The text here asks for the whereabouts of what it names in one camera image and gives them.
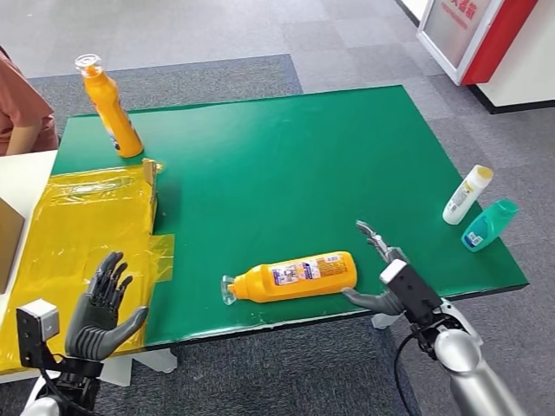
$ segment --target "white wall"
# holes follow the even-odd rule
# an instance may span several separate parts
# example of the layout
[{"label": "white wall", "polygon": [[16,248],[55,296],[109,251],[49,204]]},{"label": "white wall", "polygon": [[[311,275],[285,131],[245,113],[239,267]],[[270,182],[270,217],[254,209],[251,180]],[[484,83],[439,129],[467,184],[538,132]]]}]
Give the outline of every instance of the white wall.
[{"label": "white wall", "polygon": [[489,82],[495,106],[555,100],[555,0],[538,0]]}]

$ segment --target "yellow plastic bag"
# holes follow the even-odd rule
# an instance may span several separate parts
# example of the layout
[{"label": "yellow plastic bag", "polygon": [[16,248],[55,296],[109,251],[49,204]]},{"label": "yellow plastic bag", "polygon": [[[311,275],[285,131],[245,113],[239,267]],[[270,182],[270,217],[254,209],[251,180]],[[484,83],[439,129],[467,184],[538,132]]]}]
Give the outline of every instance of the yellow plastic bag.
[{"label": "yellow plastic bag", "polygon": [[[60,333],[48,342],[64,354],[79,297],[110,251],[123,251],[132,275],[120,307],[122,322],[148,305],[154,284],[171,277],[174,236],[151,236],[156,163],[53,176],[32,214],[17,277],[0,329],[0,373],[21,368],[15,309],[42,298],[57,306]],[[143,346],[144,328],[116,352]]]}]

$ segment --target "humanoid robot hand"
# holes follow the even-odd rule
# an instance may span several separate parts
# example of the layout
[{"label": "humanoid robot hand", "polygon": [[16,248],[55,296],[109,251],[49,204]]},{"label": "humanoid robot hand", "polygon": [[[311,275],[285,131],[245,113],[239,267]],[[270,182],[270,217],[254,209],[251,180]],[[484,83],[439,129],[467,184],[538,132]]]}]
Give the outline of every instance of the humanoid robot hand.
[{"label": "humanoid robot hand", "polygon": [[98,266],[87,292],[81,295],[66,337],[66,353],[70,357],[103,361],[129,339],[145,322],[146,306],[138,307],[118,326],[119,309],[133,277],[118,281],[127,263],[118,265],[123,253],[112,251]]}]

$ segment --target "teal bottle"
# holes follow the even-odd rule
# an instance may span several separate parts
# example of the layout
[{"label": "teal bottle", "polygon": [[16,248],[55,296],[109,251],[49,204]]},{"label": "teal bottle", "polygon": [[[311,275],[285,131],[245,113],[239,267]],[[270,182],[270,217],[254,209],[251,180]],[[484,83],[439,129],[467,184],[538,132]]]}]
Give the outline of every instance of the teal bottle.
[{"label": "teal bottle", "polygon": [[510,199],[495,201],[469,225],[461,240],[470,251],[482,250],[499,237],[516,212],[516,204]]}]

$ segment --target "person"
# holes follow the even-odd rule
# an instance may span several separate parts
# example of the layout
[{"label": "person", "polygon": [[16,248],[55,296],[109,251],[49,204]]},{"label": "person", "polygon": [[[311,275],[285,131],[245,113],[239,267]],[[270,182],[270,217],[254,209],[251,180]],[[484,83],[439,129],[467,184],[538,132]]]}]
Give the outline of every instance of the person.
[{"label": "person", "polygon": [[0,47],[0,156],[57,149],[53,113]]}]

